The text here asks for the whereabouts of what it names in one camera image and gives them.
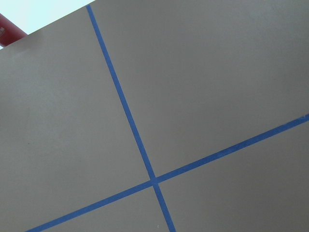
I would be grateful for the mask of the red cylinder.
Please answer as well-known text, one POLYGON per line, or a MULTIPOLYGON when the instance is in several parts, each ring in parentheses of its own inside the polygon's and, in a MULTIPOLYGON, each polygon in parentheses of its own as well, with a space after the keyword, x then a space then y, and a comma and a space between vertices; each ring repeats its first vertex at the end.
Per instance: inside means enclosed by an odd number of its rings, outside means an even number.
POLYGON ((13 22, 7 19, 2 14, 0 15, 0 45, 1 47, 6 47, 24 37, 27 34, 22 31, 13 22))

